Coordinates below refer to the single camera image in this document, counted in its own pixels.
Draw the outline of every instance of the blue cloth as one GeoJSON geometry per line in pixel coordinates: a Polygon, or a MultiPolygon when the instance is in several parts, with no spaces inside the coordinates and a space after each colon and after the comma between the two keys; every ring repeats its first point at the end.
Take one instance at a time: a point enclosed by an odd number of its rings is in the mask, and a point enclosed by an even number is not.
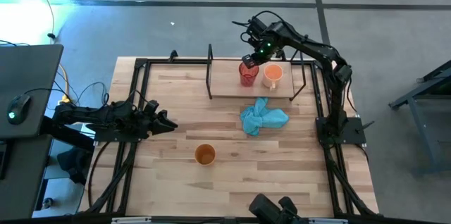
{"type": "Polygon", "coordinates": [[[259,128],[281,128],[288,122],[288,116],[281,109],[267,109],[268,98],[259,97],[254,106],[247,107],[240,115],[242,129],[252,136],[259,135],[259,128]]]}

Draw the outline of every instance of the orange cup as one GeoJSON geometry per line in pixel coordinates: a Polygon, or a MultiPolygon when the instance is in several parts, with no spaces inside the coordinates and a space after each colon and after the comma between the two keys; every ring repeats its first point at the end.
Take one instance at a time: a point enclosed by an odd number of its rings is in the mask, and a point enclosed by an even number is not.
{"type": "Polygon", "coordinates": [[[263,76],[263,84],[273,90],[277,87],[278,82],[282,79],[283,69],[275,63],[265,66],[263,76]]]}
{"type": "Polygon", "coordinates": [[[194,153],[194,157],[196,161],[201,165],[210,165],[214,162],[216,158],[216,151],[214,147],[210,144],[202,144],[196,148],[196,152],[194,153]]]}

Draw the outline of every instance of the wooden shelf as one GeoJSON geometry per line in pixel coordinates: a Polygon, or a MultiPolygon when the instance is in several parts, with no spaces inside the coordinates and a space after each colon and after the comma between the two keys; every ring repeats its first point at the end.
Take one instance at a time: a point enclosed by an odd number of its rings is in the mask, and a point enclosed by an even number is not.
{"type": "Polygon", "coordinates": [[[283,69],[283,78],[275,90],[270,91],[261,82],[263,78],[264,64],[260,66],[259,74],[251,87],[243,87],[240,83],[238,66],[241,61],[220,60],[211,61],[210,90],[213,97],[293,97],[293,78],[290,62],[271,61],[283,69]]]}

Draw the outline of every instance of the red cup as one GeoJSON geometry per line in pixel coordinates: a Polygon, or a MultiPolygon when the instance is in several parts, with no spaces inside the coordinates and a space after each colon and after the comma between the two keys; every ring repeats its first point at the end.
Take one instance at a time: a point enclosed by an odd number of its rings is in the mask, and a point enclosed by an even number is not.
{"type": "Polygon", "coordinates": [[[251,87],[254,84],[255,78],[259,74],[259,67],[254,66],[249,69],[243,62],[241,62],[238,67],[238,71],[240,72],[241,85],[244,87],[251,87]]]}

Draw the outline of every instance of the desk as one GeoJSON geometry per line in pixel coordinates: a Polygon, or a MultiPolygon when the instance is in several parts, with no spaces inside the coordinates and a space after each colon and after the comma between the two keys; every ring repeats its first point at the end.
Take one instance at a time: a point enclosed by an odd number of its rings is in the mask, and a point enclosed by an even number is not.
{"type": "MultiPolygon", "coordinates": [[[[127,98],[135,59],[118,58],[110,88],[111,101],[127,98]]],[[[205,72],[206,65],[151,66],[146,98],[157,100],[179,127],[139,143],[126,214],[252,216],[248,206],[262,192],[275,202],[282,196],[291,197],[303,217],[331,217],[326,165],[314,124],[317,113],[310,69],[305,70],[307,86],[292,102],[288,99],[268,102],[269,108],[281,108],[289,115],[287,125],[278,130],[261,129],[258,137],[242,131],[239,117],[247,106],[254,104],[255,98],[210,100],[205,72]],[[203,167],[194,160],[195,148],[203,143],[216,148],[212,166],[203,167]]],[[[303,83],[301,66],[293,66],[292,74],[297,89],[303,83]]],[[[143,72],[138,77],[138,86],[142,78],[143,72]]],[[[345,110],[353,115],[348,104],[345,110]]],[[[94,200],[111,180],[117,148],[118,144],[110,144],[99,158],[92,179],[94,200]]],[[[364,154],[352,145],[343,146],[343,152],[351,185],[367,206],[378,212],[364,154]]],[[[344,209],[340,186],[338,191],[344,209]]],[[[115,209],[121,192],[119,185],[115,209]]],[[[87,209],[87,205],[85,193],[79,211],[87,209]]]]}

